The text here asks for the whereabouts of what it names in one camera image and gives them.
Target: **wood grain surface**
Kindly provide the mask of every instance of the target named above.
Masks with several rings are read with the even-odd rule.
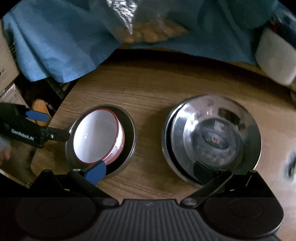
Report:
[[[124,108],[136,124],[138,142],[129,166],[98,187],[123,198],[176,198],[195,191],[168,166],[161,149],[161,130],[170,110],[200,94],[229,97],[255,118],[262,135],[262,155],[256,170],[285,211],[278,233],[295,240],[296,180],[285,176],[296,151],[296,112],[288,90],[268,78],[218,61],[181,53],[117,50],[93,72],[83,76],[68,94],[50,126],[68,129],[87,109],[100,104]],[[69,169],[64,143],[49,141],[36,152],[34,173]]]

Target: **clear plastic bag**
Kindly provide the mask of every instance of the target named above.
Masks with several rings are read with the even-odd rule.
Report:
[[[96,9],[106,28],[121,43],[164,41],[187,33],[167,19],[173,1],[96,0]]]

